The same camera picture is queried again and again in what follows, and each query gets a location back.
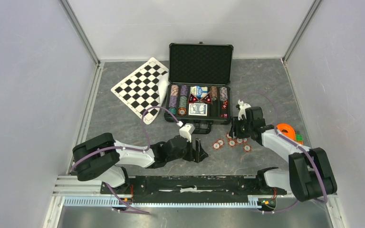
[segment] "orange ring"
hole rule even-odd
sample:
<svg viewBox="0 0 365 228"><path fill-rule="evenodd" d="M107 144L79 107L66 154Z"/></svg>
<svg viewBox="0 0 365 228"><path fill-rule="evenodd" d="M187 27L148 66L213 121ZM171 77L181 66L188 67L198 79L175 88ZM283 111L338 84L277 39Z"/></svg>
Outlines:
<svg viewBox="0 0 365 228"><path fill-rule="evenodd" d="M296 140L296 132L295 129L293 129L292 126L290 126L289 124L286 123L280 123L276 126L276 128L278 130L280 130L285 136L287 136L288 138L290 138L291 140L295 141Z"/></svg>

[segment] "case lid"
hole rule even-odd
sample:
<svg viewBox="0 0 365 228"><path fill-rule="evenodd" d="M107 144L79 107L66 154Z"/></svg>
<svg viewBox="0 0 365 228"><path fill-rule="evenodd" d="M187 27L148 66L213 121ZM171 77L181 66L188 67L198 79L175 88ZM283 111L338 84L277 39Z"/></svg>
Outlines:
<svg viewBox="0 0 365 228"><path fill-rule="evenodd" d="M172 83L226 85L230 82L232 45L170 44Z"/></svg>

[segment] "checkered mat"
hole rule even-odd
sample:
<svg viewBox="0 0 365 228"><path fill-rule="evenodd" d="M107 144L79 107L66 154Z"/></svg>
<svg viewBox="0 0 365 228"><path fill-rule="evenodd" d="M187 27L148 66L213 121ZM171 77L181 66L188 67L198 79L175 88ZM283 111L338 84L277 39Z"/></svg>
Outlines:
<svg viewBox="0 0 365 228"><path fill-rule="evenodd" d="M159 93L158 83L164 77L168 78L168 69L155 58L145 64L115 85L113 92L139 118L146 109L163 103L164 95ZM151 109L144 117L144 123L150 124L159 114L159 109Z"/></svg>

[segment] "white wall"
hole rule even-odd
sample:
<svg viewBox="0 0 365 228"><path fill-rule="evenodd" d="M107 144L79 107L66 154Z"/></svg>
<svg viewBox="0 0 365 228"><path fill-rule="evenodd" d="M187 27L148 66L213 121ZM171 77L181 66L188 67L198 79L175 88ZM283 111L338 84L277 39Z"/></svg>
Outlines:
<svg viewBox="0 0 365 228"><path fill-rule="evenodd" d="M282 57L312 0L69 0L101 59L168 59L172 42Z"/></svg>
<svg viewBox="0 0 365 228"><path fill-rule="evenodd" d="M93 75L59 1L0 0L0 228L42 226Z"/></svg>
<svg viewBox="0 0 365 228"><path fill-rule="evenodd" d="M348 225L365 227L365 1L323 1L288 67L312 144L329 156Z"/></svg>

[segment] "poker chip case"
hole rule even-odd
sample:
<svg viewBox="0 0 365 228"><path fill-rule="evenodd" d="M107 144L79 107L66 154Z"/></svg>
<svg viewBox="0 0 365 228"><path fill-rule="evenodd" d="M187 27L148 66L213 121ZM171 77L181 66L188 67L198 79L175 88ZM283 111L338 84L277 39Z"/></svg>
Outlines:
<svg viewBox="0 0 365 228"><path fill-rule="evenodd" d="M210 133L213 124L229 124L233 46L171 43L169 51L166 108L179 121L195 124L196 134ZM174 121L168 112L164 118Z"/></svg>

